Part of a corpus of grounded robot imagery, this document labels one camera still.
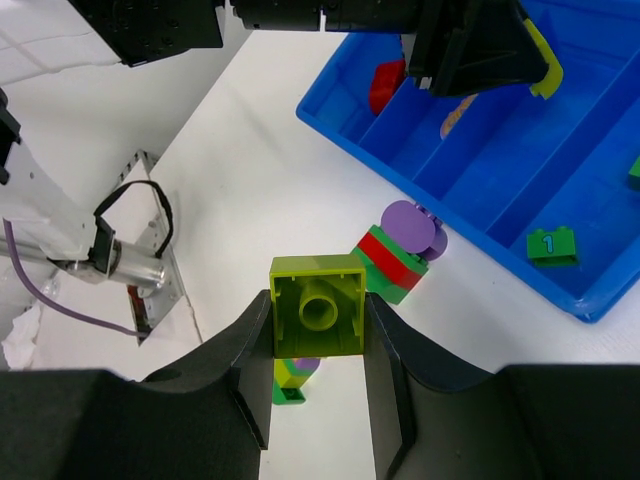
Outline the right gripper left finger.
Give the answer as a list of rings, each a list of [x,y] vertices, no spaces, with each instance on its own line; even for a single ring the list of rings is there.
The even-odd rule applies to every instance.
[[[141,381],[107,370],[5,372],[5,479],[255,479],[271,423],[273,312],[239,318]]]

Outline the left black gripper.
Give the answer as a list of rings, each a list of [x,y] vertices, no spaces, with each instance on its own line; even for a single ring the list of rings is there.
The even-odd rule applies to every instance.
[[[432,95],[534,84],[547,65],[519,1],[412,1],[407,74]]]

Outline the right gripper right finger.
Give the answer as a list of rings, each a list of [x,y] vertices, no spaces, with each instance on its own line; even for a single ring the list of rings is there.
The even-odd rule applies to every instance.
[[[635,479],[639,369],[487,372],[365,301],[364,369],[380,479]]]

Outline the green yellow lego stack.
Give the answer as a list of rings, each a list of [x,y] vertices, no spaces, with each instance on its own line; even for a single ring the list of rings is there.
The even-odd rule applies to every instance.
[[[272,401],[275,405],[300,405],[306,401],[302,387],[320,366],[320,358],[274,360]]]

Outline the red curved lego brick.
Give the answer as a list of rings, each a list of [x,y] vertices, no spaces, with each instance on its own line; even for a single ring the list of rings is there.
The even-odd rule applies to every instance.
[[[404,59],[380,64],[374,73],[369,89],[369,106],[374,115],[379,115],[406,78]]]

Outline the lime green square lego brick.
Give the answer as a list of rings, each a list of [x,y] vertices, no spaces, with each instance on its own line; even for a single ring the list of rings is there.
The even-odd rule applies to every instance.
[[[275,357],[364,352],[366,269],[358,256],[276,257],[269,282]]]

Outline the dark green lego brick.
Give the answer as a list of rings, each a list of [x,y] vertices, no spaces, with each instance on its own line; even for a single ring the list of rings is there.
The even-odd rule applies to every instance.
[[[637,157],[627,174],[627,184],[634,191],[640,190],[640,157]]]

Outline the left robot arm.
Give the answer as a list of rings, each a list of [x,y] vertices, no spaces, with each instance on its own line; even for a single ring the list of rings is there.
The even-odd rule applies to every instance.
[[[229,17],[252,31],[397,36],[402,77],[436,97],[524,84],[557,89],[562,70],[519,1],[5,1],[1,83],[9,86],[83,67],[141,67],[192,50],[220,49]],[[162,286],[168,243],[132,263],[104,208],[76,198],[98,185],[97,168],[54,175],[1,111],[1,228],[32,242],[46,263],[89,282]]]

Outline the blue divided plastic bin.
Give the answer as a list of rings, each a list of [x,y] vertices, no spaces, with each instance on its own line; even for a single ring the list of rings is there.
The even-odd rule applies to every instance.
[[[599,321],[639,278],[639,5],[529,1],[564,78],[548,100],[523,85],[481,93],[442,140],[456,98],[406,81],[379,115],[375,69],[391,35],[351,34],[297,107],[298,118],[431,210],[539,294]],[[579,263],[536,267],[526,236],[566,226]]]

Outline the green red striped lego stack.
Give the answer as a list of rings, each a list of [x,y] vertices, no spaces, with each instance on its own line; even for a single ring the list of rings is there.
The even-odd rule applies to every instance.
[[[399,305],[429,270],[426,260],[403,250],[378,225],[368,229],[352,253],[365,266],[367,290],[393,305]]]

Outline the purple round lego brick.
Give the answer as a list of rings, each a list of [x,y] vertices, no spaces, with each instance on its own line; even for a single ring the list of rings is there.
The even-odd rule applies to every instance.
[[[448,246],[443,222],[423,206],[408,200],[390,204],[381,216],[380,227],[407,253],[428,262],[441,257]]]

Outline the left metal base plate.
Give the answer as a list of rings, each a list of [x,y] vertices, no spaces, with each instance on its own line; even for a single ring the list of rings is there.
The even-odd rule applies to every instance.
[[[153,208],[145,214],[138,238],[132,246],[122,247],[116,275],[127,282],[136,328],[146,334],[170,319],[185,320],[199,343],[203,336],[186,293],[178,261],[171,247],[161,258],[155,257],[169,231],[169,222],[160,196],[152,193]]]

